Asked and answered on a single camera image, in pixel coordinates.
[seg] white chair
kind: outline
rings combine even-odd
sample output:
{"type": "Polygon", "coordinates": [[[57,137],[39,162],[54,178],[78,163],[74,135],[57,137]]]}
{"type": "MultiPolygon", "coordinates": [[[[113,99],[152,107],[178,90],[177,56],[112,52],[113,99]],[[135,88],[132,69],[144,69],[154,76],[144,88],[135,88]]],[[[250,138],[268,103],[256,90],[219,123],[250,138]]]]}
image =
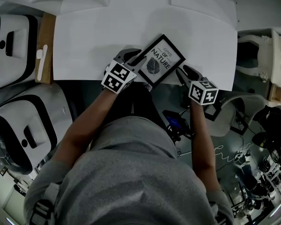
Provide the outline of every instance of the white chair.
{"type": "Polygon", "coordinates": [[[247,35],[237,40],[236,70],[281,87],[281,36],[271,33],[272,38],[247,35]]]}
{"type": "Polygon", "coordinates": [[[213,105],[205,107],[205,117],[211,136],[225,136],[229,130],[243,135],[253,117],[266,105],[261,95],[237,92],[219,91],[217,101],[213,105]],[[244,127],[235,127],[236,118],[244,127]]]}

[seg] white table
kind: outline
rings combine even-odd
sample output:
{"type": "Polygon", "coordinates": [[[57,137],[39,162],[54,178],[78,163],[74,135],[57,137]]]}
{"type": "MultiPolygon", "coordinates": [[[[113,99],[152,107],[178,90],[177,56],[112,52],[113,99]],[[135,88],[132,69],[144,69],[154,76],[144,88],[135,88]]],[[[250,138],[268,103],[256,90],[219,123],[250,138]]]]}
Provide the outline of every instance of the white table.
{"type": "MultiPolygon", "coordinates": [[[[175,0],[176,6],[169,0],[111,0],[108,7],[57,16],[54,79],[101,80],[105,66],[121,49],[145,49],[156,37],[165,34],[184,55],[185,63],[220,89],[232,90],[237,31],[234,22],[229,21],[234,20],[235,14],[230,9],[228,19],[225,9],[220,12],[221,7],[215,7],[214,3],[205,6],[202,2],[196,1],[194,11],[188,7],[194,3],[179,0],[175,0]]],[[[229,2],[223,0],[222,8],[229,2]]],[[[142,77],[138,76],[137,81],[143,81],[142,77]]],[[[179,81],[172,73],[163,83],[179,84],[179,81]]]]}

